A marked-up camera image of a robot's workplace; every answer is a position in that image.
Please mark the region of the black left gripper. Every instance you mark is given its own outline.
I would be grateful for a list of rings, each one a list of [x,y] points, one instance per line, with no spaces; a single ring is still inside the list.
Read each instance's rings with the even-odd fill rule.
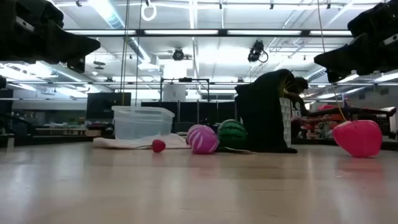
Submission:
[[[64,31],[64,14],[48,0],[0,0],[0,61],[44,61],[84,68],[96,39]]]

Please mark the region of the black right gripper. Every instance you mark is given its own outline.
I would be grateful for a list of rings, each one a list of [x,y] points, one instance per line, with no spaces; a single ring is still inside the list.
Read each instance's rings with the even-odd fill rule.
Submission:
[[[330,83],[353,71],[363,76],[398,69],[398,0],[379,3],[360,13],[347,28],[353,36],[349,44],[314,58],[316,64],[326,68]]]

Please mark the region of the red toy pepper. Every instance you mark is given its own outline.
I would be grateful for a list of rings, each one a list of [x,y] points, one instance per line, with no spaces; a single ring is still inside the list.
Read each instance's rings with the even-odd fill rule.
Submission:
[[[345,121],[332,133],[337,145],[353,157],[374,157],[381,150],[382,132],[374,121]]]

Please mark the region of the small red toy cherry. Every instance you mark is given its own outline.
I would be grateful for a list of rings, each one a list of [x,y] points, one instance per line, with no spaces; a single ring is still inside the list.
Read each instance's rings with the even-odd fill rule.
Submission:
[[[151,149],[154,153],[160,153],[166,148],[166,143],[163,140],[155,139],[150,145],[137,146],[136,149]]]

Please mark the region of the green toy watermelon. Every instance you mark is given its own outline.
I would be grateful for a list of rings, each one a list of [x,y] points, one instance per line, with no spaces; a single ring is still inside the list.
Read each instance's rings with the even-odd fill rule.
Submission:
[[[223,121],[218,126],[217,136],[220,146],[233,149],[242,149],[247,140],[245,127],[235,119]]]

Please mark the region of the purple striped toy onion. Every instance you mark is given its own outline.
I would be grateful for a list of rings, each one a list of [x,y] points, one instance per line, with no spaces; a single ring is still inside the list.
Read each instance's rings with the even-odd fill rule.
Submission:
[[[218,137],[209,127],[193,125],[187,132],[187,143],[194,154],[212,154],[218,148]]]

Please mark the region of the clear plastic tupperware container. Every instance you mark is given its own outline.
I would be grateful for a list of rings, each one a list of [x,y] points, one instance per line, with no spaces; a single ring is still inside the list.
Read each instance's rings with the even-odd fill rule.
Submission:
[[[116,139],[135,140],[168,135],[175,114],[165,108],[147,106],[113,106]]]

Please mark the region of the shelf with red bins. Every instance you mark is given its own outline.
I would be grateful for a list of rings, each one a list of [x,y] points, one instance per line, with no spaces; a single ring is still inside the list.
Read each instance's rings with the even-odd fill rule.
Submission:
[[[397,130],[395,115],[397,108],[390,107],[386,110],[375,110],[367,108],[344,107],[342,110],[337,106],[323,105],[316,112],[307,116],[302,126],[299,137],[304,139],[331,139],[332,130],[345,121],[371,120],[380,128],[383,136],[395,139]]]

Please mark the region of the black monitor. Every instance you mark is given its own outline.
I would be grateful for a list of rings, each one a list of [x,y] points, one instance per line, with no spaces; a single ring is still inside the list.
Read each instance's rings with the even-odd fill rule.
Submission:
[[[86,119],[113,119],[113,106],[130,106],[131,93],[89,93]]]

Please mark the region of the person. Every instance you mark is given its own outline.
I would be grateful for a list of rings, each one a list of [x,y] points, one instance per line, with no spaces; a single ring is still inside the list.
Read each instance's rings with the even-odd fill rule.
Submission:
[[[308,81],[303,77],[293,77],[292,81],[286,83],[284,89],[284,97],[289,98],[293,101],[294,106],[298,103],[300,114],[302,116],[308,115],[310,112],[305,107],[305,103],[300,96],[305,90],[308,89]],[[291,135],[292,139],[296,139],[299,136],[299,132],[302,130],[302,126],[306,124],[306,121],[301,116],[293,117],[291,120]]]

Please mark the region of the overhead light bar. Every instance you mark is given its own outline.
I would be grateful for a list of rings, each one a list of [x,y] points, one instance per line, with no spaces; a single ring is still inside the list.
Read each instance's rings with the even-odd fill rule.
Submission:
[[[351,37],[348,30],[309,29],[66,29],[87,37]]]

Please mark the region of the white textured plant pot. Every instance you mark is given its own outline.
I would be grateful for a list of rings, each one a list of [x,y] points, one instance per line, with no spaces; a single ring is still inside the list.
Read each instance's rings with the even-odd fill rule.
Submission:
[[[279,98],[282,121],[284,125],[284,141],[287,147],[291,146],[291,101],[288,98]]]

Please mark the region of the black cloth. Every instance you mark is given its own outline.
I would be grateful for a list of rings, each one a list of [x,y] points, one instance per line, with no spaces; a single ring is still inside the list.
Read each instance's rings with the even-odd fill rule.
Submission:
[[[291,153],[297,150],[284,140],[284,122],[279,98],[285,87],[294,86],[287,69],[268,72],[254,82],[235,87],[236,109],[248,133],[246,147],[261,153]]]

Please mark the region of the beige cloth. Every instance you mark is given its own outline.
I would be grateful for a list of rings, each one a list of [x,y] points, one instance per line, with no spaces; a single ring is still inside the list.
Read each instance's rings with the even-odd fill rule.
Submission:
[[[107,138],[94,138],[93,145],[96,148],[103,149],[136,149],[143,146],[151,146],[154,140],[161,140],[165,143],[166,148],[189,148],[186,139],[178,134],[155,135],[146,136],[139,139],[123,140],[123,139],[107,139]]]

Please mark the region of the white cylinder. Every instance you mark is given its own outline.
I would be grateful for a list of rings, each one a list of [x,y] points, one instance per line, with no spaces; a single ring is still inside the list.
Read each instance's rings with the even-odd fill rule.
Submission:
[[[167,84],[162,90],[162,101],[178,102],[185,101],[187,96],[186,86],[178,84]]]

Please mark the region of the black metal stand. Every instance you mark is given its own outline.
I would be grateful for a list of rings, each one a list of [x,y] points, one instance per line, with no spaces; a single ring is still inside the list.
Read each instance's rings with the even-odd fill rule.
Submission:
[[[183,78],[161,78],[160,79],[160,84],[159,84],[159,94],[160,94],[160,99],[159,103],[160,105],[162,104],[162,90],[165,85],[167,84],[178,84],[178,85],[185,85],[186,86],[186,91],[187,91],[187,96],[188,96],[188,86],[195,86],[199,88],[200,86],[203,86],[207,84],[206,90],[207,90],[207,102],[210,102],[210,80],[208,78],[188,78],[188,77],[183,77]],[[176,124],[179,124],[180,122],[180,117],[181,117],[181,104],[183,103],[181,101],[176,102],[177,103],[177,118],[176,118]]]

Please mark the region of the white paper tag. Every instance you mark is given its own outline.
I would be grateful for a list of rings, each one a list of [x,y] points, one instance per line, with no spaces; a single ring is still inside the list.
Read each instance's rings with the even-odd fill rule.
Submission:
[[[230,147],[223,147],[223,149],[227,150],[230,153],[238,153],[238,154],[256,154],[256,152],[248,151],[245,149],[234,149]]]

